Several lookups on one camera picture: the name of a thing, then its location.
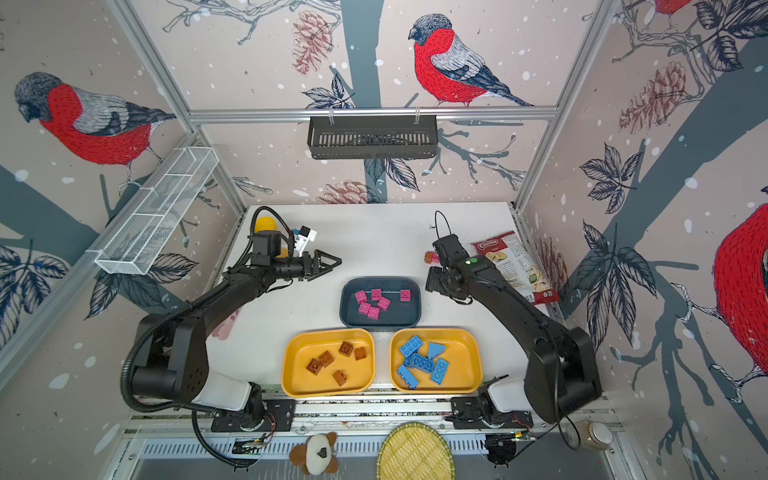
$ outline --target yellow tray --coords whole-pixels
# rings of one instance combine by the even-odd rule
[[[344,341],[352,343],[355,348],[364,346],[366,358],[355,360],[355,353],[350,356],[339,353],[339,347]],[[306,366],[312,358],[317,358],[326,350],[333,355],[333,363],[314,375]],[[341,370],[346,375],[346,383],[343,386],[339,386],[333,379],[336,370]],[[364,329],[325,330],[302,333],[288,343],[280,385],[286,395],[294,399],[342,395],[367,389],[373,383],[375,374],[376,354],[370,333]]]
[[[404,360],[400,347],[414,335],[418,335],[424,342],[419,349],[419,354],[423,356],[427,356],[430,342],[445,345],[445,352],[439,358],[450,365],[442,385],[430,380],[428,373],[409,369],[419,381],[419,386],[411,390],[397,374]],[[389,343],[389,378],[396,389],[406,393],[472,393],[482,384],[482,363],[477,340],[463,329],[402,329]]]

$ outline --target white wire basket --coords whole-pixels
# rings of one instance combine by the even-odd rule
[[[210,147],[174,151],[175,159],[120,230],[99,254],[96,264],[107,273],[146,275],[181,218],[219,163]]]

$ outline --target black metal basket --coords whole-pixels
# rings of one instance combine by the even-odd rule
[[[312,117],[307,144],[312,158],[432,158],[437,155],[437,117]]]

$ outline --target plush toy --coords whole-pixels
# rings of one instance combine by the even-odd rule
[[[305,475],[336,473],[339,462],[333,456],[333,444],[336,433],[312,435],[304,445],[296,445],[290,451],[288,459],[297,467],[302,467]]]

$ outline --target snack package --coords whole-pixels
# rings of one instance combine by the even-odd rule
[[[525,251],[515,232],[503,233],[472,245],[480,255],[492,261],[505,280],[529,302],[537,305],[560,300],[560,296],[550,287],[547,277]]]

